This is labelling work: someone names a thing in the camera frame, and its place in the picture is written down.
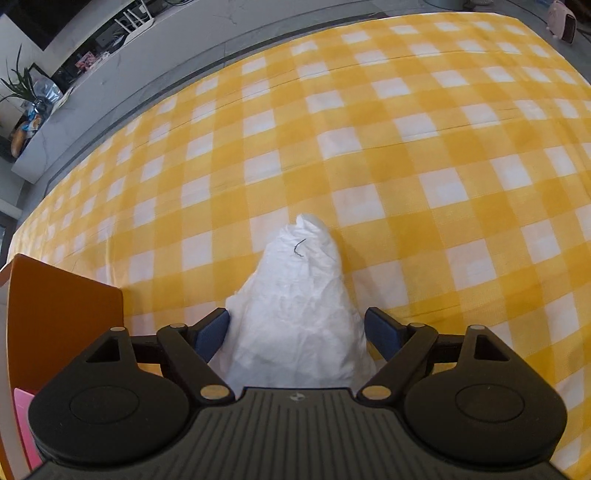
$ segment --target table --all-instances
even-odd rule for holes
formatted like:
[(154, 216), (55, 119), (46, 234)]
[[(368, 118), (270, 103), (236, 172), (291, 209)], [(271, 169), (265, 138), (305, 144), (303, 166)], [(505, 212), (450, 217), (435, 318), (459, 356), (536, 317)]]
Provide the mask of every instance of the table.
[(333, 28), (155, 105), (64, 179), (12, 252), (118, 286), (147, 335), (223, 306), (299, 213), (361, 311), (485, 324), (561, 393), (591, 466), (591, 89), (496, 14)]

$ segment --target yellow checkered tablecloth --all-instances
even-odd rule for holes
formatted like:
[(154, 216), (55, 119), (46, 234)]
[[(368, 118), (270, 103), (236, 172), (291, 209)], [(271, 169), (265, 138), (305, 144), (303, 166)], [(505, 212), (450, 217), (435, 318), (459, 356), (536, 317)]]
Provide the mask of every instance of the yellow checkered tablecloth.
[(351, 298), (492, 326), (563, 395), (554, 460), (591, 475), (591, 89), (496, 14), (374, 20), (226, 67), (122, 128), (14, 236), (123, 289), (134, 334), (194, 323), (313, 213)]

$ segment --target screw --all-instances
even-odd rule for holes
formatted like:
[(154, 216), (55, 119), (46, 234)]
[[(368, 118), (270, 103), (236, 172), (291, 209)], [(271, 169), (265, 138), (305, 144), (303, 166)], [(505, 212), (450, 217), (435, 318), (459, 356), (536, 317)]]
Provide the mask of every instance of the screw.
[(362, 394), (368, 400), (386, 400), (386, 398), (392, 395), (392, 391), (383, 385), (371, 385), (370, 387), (365, 387)]
[(224, 385), (206, 385), (200, 393), (207, 400), (221, 400), (230, 395), (230, 390)]

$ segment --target white plastic bag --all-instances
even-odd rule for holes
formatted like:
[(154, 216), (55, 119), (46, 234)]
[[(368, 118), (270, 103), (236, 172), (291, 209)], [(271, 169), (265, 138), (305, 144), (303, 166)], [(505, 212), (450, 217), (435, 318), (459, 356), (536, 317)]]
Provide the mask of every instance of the white plastic bag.
[(237, 396), (244, 386), (357, 391), (376, 372), (337, 246), (312, 215), (280, 230), (226, 308), (230, 326), (210, 366)]

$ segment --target tiled floor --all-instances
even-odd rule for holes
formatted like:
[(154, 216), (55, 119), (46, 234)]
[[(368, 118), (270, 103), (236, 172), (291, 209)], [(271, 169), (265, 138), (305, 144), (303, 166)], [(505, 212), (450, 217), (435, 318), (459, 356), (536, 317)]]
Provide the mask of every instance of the tiled floor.
[[(243, 5), (245, 5), (241, 7), (243, 9), (248, 7), (245, 2)], [(544, 6), (534, 2), (534, 0), (495, 0), (491, 6), (476, 7), (476, 10), (496, 12), (518, 18), (560, 52), (588, 81), (591, 81), (591, 43), (580, 34), (576, 35), (572, 45), (553, 39), (545, 28), (545, 22), (542, 20), (546, 17), (546, 8)], [(86, 151), (81, 150), (80, 154), (74, 158), (61, 159), (52, 165), (35, 185), (27, 185), (24, 188), (18, 205), (23, 210), (19, 224), (27, 218), (47, 193), (78, 165), (86, 155), (96, 148), (106, 136), (121, 128), (126, 123), (131, 122), (137, 115), (155, 103), (181, 90), (196, 79), (215, 70), (219, 70), (223, 66), (237, 61), (244, 56), (251, 55), (255, 51), (291, 40), (292, 38), (301, 37), (312, 31), (370, 18), (395, 17), (434, 11), (441, 11), (441, 9), (432, 7), (423, 0), (364, 0), (343, 3), (295, 16), (290, 16), (289, 12), (286, 12), (283, 20), (272, 22), (264, 27), (249, 31), (246, 34), (239, 35), (227, 41), (223, 45), (223, 57), (221, 60), (216, 59), (212, 63), (212, 59), (209, 59), (204, 64), (203, 59), (200, 59), (201, 65), (196, 63), (192, 72), (184, 71), (181, 76), (177, 73), (178, 78), (176, 79), (173, 78), (173, 75), (170, 75), (168, 82), (157, 82), (157, 85), (150, 85), (142, 91), (137, 92), (133, 96), (135, 98), (125, 101), (130, 104), (126, 110), (129, 113), (120, 116), (116, 122), (109, 126), (110, 128), (98, 134), (92, 143), (85, 146)], [(209, 69), (204, 69), (203, 65), (209, 66)]]

